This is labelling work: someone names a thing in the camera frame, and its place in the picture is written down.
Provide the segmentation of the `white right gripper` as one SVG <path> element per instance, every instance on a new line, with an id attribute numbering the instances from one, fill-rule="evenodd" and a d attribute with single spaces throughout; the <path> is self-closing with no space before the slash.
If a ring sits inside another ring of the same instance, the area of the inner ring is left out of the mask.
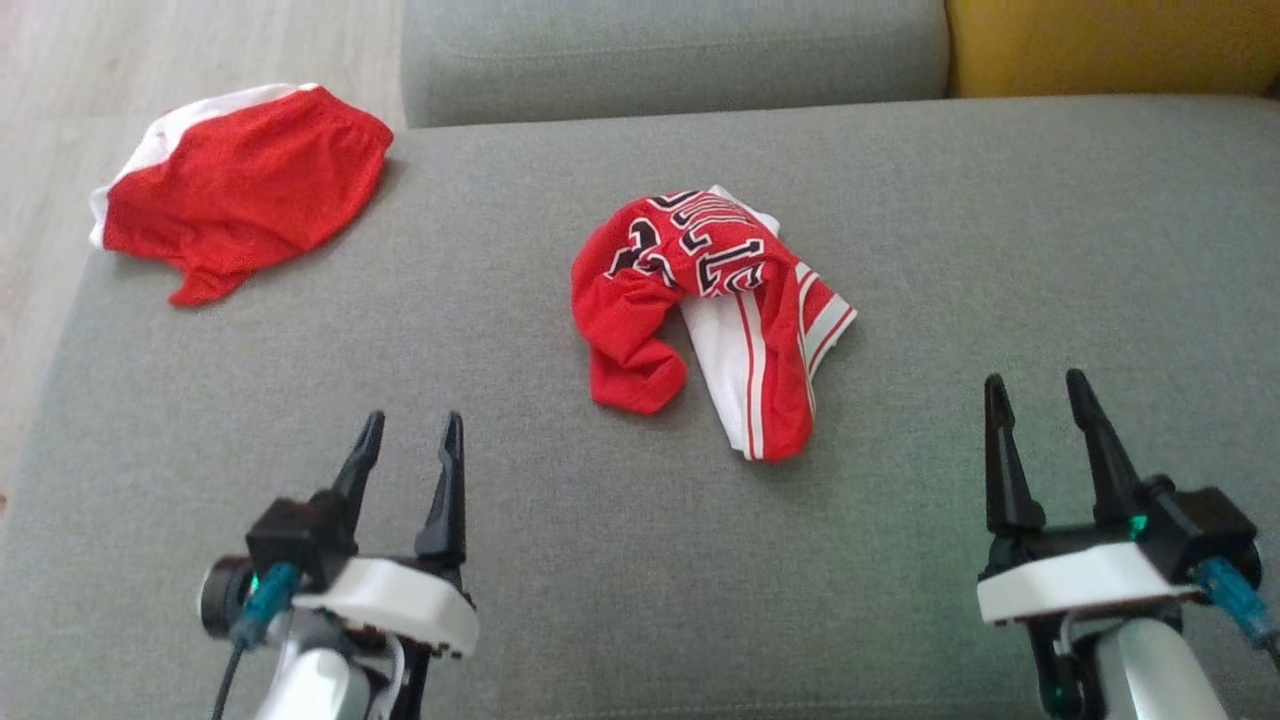
<path id="1" fill-rule="evenodd" d="M 1135 501 L 1140 478 L 1085 373 L 1068 369 L 1065 384 L 1085 441 L 1100 525 L 1044 528 L 1004 379 L 993 373 L 984 382 L 986 525 L 995 538 L 975 594 L 989 625 L 1201 596 L 1192 582 L 1169 580 L 1135 542 L 1144 525 L 1134 520 L 1146 515 Z"/>

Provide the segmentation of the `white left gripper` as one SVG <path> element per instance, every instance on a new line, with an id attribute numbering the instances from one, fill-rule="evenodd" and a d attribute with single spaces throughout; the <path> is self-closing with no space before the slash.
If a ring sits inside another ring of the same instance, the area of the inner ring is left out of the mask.
<path id="1" fill-rule="evenodd" d="M 367 415 L 332 484 L 347 527 L 358 525 L 384 427 L 384 411 Z M 420 562 L 461 566 L 467 557 L 465 420 L 457 411 L 447 418 L 438 457 L 440 474 L 413 551 Z M 477 612 L 462 591 L 436 575 L 390 559 L 352 559 L 326 589 L 294 594 L 293 607 L 328 611 L 357 626 L 374 626 L 444 650 L 449 656 L 472 656 L 479 641 Z"/>

